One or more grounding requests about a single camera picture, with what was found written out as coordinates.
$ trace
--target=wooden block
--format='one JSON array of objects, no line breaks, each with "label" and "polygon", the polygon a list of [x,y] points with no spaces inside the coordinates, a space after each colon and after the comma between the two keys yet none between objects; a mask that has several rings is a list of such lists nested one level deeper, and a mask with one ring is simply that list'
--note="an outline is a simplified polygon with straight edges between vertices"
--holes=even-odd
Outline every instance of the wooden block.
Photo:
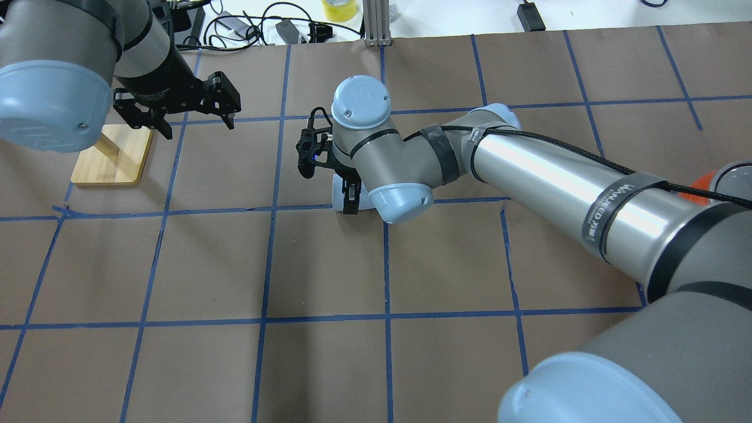
[{"label": "wooden block", "polygon": [[128,125],[105,125],[102,138],[81,151],[71,175],[79,185],[132,185],[141,179],[153,132]]}]

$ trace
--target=white floor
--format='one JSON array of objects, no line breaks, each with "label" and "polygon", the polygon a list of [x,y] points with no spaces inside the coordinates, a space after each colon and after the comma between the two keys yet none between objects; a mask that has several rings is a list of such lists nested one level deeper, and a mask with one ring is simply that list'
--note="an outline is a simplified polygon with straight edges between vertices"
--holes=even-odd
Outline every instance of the white floor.
[{"label": "white floor", "polygon": [[[343,23],[360,28],[362,0],[359,12]],[[272,1],[223,0],[225,9],[232,14],[245,10],[251,16],[260,16]],[[302,6],[314,20],[326,20],[321,0],[293,0]],[[391,0],[399,17],[391,24],[393,37],[438,37],[445,35],[485,34],[491,32],[522,32],[517,19],[517,6],[522,0]],[[220,9],[220,0],[214,0]],[[752,21],[752,0],[669,0],[662,8],[649,8],[639,0],[535,0],[546,28],[588,29],[618,28],[626,26],[680,25],[687,23],[715,23]],[[206,8],[207,21],[214,13]],[[270,14],[283,17],[305,17],[301,11],[286,5],[275,6]],[[274,23],[265,24],[269,43],[282,44]],[[306,33],[304,23],[299,28]],[[357,39],[357,35],[335,29],[335,40]]]}]

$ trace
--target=yellow object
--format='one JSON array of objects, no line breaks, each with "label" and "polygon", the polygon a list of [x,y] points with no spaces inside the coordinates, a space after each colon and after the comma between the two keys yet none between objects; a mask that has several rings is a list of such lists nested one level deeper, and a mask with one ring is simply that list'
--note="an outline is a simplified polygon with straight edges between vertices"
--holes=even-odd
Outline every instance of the yellow object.
[{"label": "yellow object", "polygon": [[353,19],[358,11],[355,0],[321,0],[326,19],[332,22],[345,22]]},{"label": "yellow object", "polygon": [[152,131],[128,125],[105,125],[99,141],[78,154],[74,184],[131,185],[141,179]]}]

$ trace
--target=black adapter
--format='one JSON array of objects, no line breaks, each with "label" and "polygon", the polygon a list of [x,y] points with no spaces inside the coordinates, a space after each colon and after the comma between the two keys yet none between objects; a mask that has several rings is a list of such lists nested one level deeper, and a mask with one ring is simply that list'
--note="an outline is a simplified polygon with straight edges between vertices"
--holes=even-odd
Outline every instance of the black adapter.
[{"label": "black adapter", "polygon": [[543,19],[541,18],[541,14],[538,13],[535,3],[522,3],[517,8],[517,17],[520,18],[525,32],[546,30],[546,25],[543,24]]}]

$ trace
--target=light blue joint cap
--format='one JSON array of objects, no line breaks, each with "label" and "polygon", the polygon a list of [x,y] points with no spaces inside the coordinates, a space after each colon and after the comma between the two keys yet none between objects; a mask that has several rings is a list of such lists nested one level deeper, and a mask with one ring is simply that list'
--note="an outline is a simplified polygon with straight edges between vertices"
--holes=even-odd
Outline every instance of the light blue joint cap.
[{"label": "light blue joint cap", "polygon": [[514,126],[518,130],[522,129],[522,126],[520,125],[520,120],[517,119],[517,115],[514,114],[512,110],[509,109],[506,105],[503,105],[502,103],[492,103],[488,106],[474,108],[470,110],[470,113],[476,111],[476,110],[487,110],[491,113],[495,113],[496,116],[500,117],[503,121],[506,123],[509,123],[510,125]]},{"label": "light blue joint cap", "polygon": [[597,355],[566,352],[509,388],[499,423],[681,423],[676,412],[627,369]]},{"label": "light blue joint cap", "polygon": [[433,191],[424,184],[403,183],[378,187],[368,193],[381,219],[388,224],[409,221],[433,204]]},{"label": "light blue joint cap", "polygon": [[110,84],[68,62],[30,60],[0,68],[0,138],[61,153],[99,139],[112,105]]},{"label": "light blue joint cap", "polygon": [[355,75],[334,92],[332,116],[345,128],[362,130],[381,125],[392,111],[389,90],[376,78]]}]

